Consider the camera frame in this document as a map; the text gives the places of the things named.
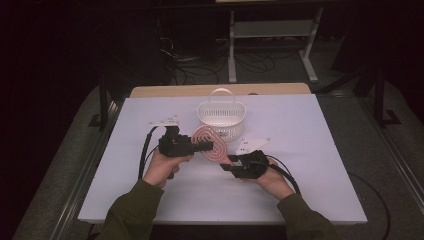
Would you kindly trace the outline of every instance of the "white table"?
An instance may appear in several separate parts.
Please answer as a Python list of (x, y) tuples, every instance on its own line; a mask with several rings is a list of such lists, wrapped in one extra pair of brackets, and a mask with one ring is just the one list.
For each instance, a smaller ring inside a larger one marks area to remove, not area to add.
[[(312, 209), (335, 224), (367, 221), (315, 95), (236, 99), (247, 108), (241, 138), (271, 138), (262, 150), (287, 165)], [(126, 99), (78, 219), (102, 223), (115, 199), (135, 184), (149, 122), (176, 114), (180, 134), (190, 136), (200, 126), (196, 110), (204, 101), (206, 96)], [(156, 129), (150, 149), (164, 132)], [(241, 138), (229, 144), (230, 154)], [(155, 223), (284, 224), (277, 200), (255, 184), (240, 183), (200, 153), (180, 168), (165, 187)]]

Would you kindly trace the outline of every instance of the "white basket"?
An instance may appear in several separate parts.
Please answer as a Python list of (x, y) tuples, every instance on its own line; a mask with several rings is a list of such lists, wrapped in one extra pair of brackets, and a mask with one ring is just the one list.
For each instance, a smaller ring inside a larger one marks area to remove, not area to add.
[[(230, 93), (233, 101), (211, 101), (211, 96), (217, 92)], [(207, 102), (199, 105), (197, 115), (202, 123), (211, 126), (225, 142), (231, 142), (239, 138), (243, 131), (246, 107), (235, 101), (230, 90), (217, 88), (209, 95)]]

